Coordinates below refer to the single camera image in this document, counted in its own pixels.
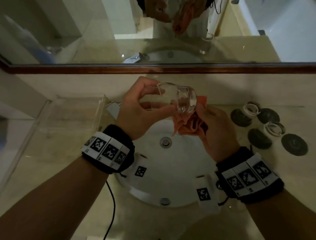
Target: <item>forearm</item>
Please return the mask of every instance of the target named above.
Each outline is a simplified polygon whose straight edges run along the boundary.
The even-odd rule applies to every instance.
[[[0,218],[3,239],[70,239],[108,174],[82,157],[32,190]]]
[[[316,239],[316,213],[286,190],[246,206],[266,240]]]

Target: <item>bathroom sink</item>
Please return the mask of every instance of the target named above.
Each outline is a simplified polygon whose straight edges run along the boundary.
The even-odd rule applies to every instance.
[[[149,53],[141,61],[142,63],[203,63],[202,59],[187,51],[162,50]]]
[[[157,206],[179,207],[197,201],[195,177],[214,176],[215,163],[196,136],[173,134],[173,122],[155,123],[134,141],[135,161],[117,174],[118,181],[136,198]]]

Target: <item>hand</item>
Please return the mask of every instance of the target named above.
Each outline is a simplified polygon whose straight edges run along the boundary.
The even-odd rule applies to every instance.
[[[196,113],[207,124],[206,137],[201,138],[205,150],[215,162],[221,162],[240,148],[234,126],[227,114],[207,105],[197,104]]]
[[[139,100],[147,94],[159,94],[155,92],[158,88],[151,88],[159,81],[154,79],[139,77],[135,84],[125,94],[121,105],[116,125],[119,126],[132,140],[142,137],[146,131],[156,122],[177,113],[174,105],[157,106],[157,109],[151,109],[150,102],[140,103]]]
[[[206,0],[195,0],[193,18],[198,18],[204,12]]]
[[[145,0],[145,12],[148,17],[161,22],[171,22],[171,18],[164,12],[167,4],[164,0]]]

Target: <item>pink cloth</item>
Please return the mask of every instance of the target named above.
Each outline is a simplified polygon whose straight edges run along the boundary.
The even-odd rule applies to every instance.
[[[201,103],[206,107],[206,96],[197,96],[197,103]],[[195,111],[191,113],[178,113],[173,117],[173,126],[175,135],[177,132],[180,135],[199,136],[205,138],[207,125],[199,118]]]

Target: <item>black coaster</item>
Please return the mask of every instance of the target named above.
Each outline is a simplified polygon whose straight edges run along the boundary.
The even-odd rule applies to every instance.
[[[263,108],[261,110],[261,113],[257,115],[258,119],[260,122],[263,124],[270,122],[270,121],[275,121],[279,122],[280,121],[280,116],[277,114],[275,111],[273,111],[270,108]]]
[[[304,156],[308,152],[307,143],[298,135],[285,134],[281,139],[282,145],[290,154]]]
[[[252,123],[252,119],[247,117],[240,109],[234,109],[230,118],[234,124],[240,127],[248,127]]]
[[[248,132],[248,140],[259,149],[268,149],[272,146],[272,141],[259,129],[250,129]]]

